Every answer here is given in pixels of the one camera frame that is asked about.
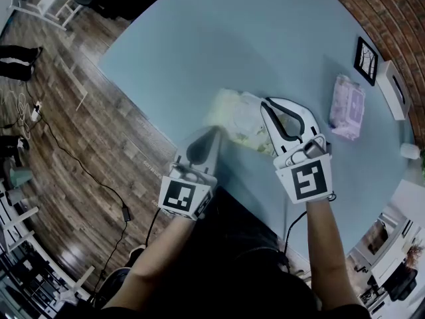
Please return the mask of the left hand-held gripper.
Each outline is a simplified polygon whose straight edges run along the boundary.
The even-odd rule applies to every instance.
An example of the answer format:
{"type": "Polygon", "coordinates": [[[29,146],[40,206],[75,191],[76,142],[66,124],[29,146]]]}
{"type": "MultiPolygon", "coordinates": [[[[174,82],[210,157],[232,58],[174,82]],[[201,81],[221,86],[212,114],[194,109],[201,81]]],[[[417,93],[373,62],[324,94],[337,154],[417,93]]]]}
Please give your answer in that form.
{"type": "Polygon", "coordinates": [[[213,198],[222,132],[197,130],[179,145],[169,175],[162,177],[158,207],[172,215],[198,220],[213,198]]]}

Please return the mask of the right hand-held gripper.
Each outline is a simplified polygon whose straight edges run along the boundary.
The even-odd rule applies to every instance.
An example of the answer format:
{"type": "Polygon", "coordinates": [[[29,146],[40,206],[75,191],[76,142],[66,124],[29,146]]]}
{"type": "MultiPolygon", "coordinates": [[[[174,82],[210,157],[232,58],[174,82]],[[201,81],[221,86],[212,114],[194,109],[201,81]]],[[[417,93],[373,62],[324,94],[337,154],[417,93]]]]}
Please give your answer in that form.
{"type": "Polygon", "coordinates": [[[330,143],[323,134],[318,134],[319,126],[311,111],[284,98],[268,97],[261,101],[260,113],[277,155],[273,161],[276,175],[291,202],[330,198],[333,194],[330,143]],[[286,132],[275,109],[299,123],[298,134],[286,132]]]}

